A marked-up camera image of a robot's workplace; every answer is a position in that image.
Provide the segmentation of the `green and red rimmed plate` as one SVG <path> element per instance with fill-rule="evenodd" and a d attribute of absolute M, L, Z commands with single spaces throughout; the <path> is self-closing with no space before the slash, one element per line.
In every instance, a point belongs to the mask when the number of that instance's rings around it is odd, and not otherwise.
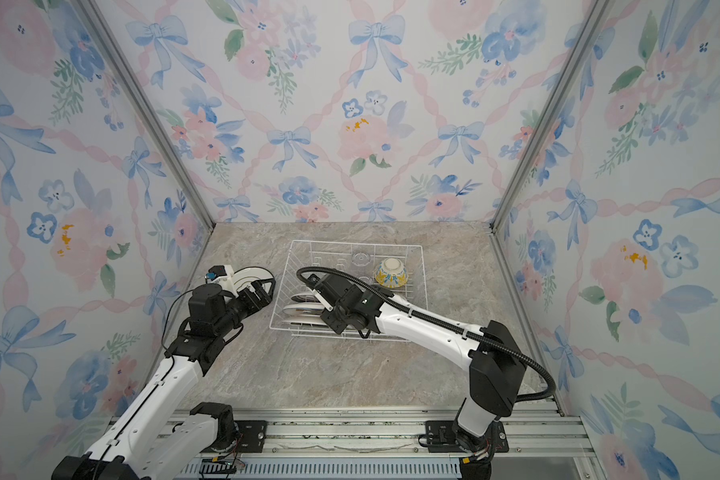
<path fill-rule="evenodd" d="M 287 317 L 313 316 L 320 317 L 325 310 L 324 306 L 315 302 L 294 303 L 286 305 L 282 313 Z"/>

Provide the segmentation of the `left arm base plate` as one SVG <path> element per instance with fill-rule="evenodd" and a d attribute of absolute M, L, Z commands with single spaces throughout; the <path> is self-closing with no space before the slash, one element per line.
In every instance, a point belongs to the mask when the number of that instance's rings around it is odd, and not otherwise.
<path fill-rule="evenodd" d="M 239 420 L 222 425 L 218 428 L 215 440 L 201 453 L 262 453 L 268 426 L 265 420 Z"/>

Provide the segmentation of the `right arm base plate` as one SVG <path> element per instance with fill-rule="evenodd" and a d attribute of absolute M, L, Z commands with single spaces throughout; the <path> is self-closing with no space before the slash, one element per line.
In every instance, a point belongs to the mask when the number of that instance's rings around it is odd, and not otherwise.
<path fill-rule="evenodd" d="M 494 421 L 480 437 L 458 427 L 455 421 L 429 420 L 418 438 L 419 445 L 429 453 L 480 453 L 491 448 L 496 453 L 508 453 L 509 445 L 500 421 Z"/>

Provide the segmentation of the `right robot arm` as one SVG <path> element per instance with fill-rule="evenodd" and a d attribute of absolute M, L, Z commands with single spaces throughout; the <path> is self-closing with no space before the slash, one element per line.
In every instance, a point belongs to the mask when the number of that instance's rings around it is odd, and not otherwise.
<path fill-rule="evenodd" d="M 363 337 L 396 336 L 436 353 L 468 374 L 468 393 L 453 423 L 455 442 L 484 453 L 496 436 L 495 424 L 511 415 L 527 366 L 509 330 L 448 320 L 421 310 L 394 292 L 364 287 L 335 273 L 311 274 L 306 285 L 324 307 L 321 319 L 335 333 L 352 328 Z"/>

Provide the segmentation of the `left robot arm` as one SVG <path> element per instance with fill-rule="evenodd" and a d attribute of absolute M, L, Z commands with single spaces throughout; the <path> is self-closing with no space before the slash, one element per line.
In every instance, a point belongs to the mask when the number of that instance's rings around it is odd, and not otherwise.
<path fill-rule="evenodd" d="M 54 479 L 172 479 L 206 449 L 227 455 L 242 435 L 228 404 L 202 402 L 165 440 L 158 436 L 246 318 L 272 301 L 276 281 L 257 278 L 232 291 L 218 283 L 193 289 L 190 314 L 156 373 L 114 426 L 80 456 L 66 456 Z"/>

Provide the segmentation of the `white plate with green rim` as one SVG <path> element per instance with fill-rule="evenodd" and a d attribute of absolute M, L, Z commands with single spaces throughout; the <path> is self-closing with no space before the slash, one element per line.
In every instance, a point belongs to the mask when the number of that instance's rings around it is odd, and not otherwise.
<path fill-rule="evenodd" d="M 271 271 L 260 266 L 249 266 L 236 270 L 224 283 L 224 289 L 237 295 L 244 289 L 254 291 L 254 283 L 259 281 L 263 291 L 271 296 L 276 279 Z"/>

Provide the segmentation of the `watermelon pattern plate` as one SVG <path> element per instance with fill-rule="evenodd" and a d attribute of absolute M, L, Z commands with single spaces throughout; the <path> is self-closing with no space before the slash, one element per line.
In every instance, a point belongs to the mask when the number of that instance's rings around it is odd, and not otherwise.
<path fill-rule="evenodd" d="M 316 302 L 316 297 L 311 293 L 300 293 L 293 295 L 291 297 L 291 300 L 295 303 L 310 303 L 310 302 Z"/>

